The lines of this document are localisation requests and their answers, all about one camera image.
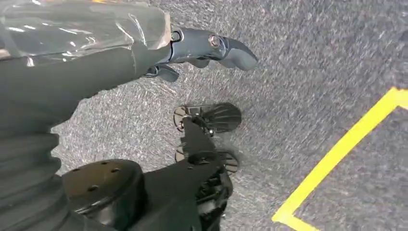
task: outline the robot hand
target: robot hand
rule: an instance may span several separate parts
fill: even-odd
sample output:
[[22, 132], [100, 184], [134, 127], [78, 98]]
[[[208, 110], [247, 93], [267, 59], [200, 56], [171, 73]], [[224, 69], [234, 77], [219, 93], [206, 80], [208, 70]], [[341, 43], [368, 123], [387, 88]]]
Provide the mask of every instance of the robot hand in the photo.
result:
[[255, 68], [258, 62], [254, 53], [243, 43], [206, 30], [178, 28], [172, 32], [169, 46], [170, 54], [149, 68], [145, 77], [160, 76], [169, 82], [176, 81], [179, 74], [166, 64], [188, 62], [204, 68], [215, 60], [226, 68], [237, 67], [248, 71]]

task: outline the screw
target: screw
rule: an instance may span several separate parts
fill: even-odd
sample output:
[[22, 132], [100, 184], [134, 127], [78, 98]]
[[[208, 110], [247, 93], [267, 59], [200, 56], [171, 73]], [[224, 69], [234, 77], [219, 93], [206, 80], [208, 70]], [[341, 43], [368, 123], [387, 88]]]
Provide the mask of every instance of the screw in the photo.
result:
[[173, 31], [173, 33], [171, 33], [171, 41], [172, 42], [178, 42], [181, 40], [181, 35], [179, 32], [177, 31]]
[[210, 42], [210, 45], [212, 48], [219, 48], [220, 46], [220, 39], [217, 35], [210, 35], [210, 38], [208, 38], [208, 41]]

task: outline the transparent plastic sheet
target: transparent plastic sheet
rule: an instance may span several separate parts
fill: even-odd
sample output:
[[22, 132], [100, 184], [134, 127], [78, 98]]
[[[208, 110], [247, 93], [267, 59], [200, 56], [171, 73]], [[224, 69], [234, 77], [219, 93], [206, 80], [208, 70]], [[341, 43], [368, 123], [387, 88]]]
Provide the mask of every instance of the transparent plastic sheet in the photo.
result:
[[134, 42], [155, 50], [170, 40], [169, 14], [146, 0], [0, 1], [0, 60], [27, 57], [33, 66], [130, 49]]

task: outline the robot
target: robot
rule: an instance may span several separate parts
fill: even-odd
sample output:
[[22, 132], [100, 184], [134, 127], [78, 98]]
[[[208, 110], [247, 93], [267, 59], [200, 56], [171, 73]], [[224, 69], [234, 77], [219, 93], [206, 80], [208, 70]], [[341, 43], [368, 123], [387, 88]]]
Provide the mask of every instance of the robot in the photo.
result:
[[256, 56], [211, 31], [171, 27], [144, 2], [0, 2], [0, 230], [216, 231], [238, 160], [212, 136], [238, 127], [230, 103], [183, 105], [174, 164], [143, 173], [130, 160], [105, 160], [56, 175], [51, 128], [78, 103], [140, 77], [176, 81], [169, 64], [216, 61], [250, 70]]

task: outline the gray carpet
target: gray carpet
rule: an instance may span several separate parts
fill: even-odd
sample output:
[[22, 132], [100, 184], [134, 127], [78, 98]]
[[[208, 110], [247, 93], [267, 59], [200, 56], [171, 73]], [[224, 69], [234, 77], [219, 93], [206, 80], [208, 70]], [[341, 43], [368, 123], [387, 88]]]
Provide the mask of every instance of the gray carpet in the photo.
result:
[[[174, 108], [232, 102], [243, 124], [217, 140], [239, 153], [242, 169], [222, 226], [286, 230], [270, 220], [284, 200], [390, 87], [408, 88], [404, 0], [151, 2], [179, 25], [241, 40], [259, 67], [182, 64], [176, 83], [140, 79], [83, 101], [55, 129], [61, 173], [106, 158], [144, 171], [169, 165], [181, 135]], [[385, 119], [295, 214], [322, 230], [408, 230], [408, 111]]]

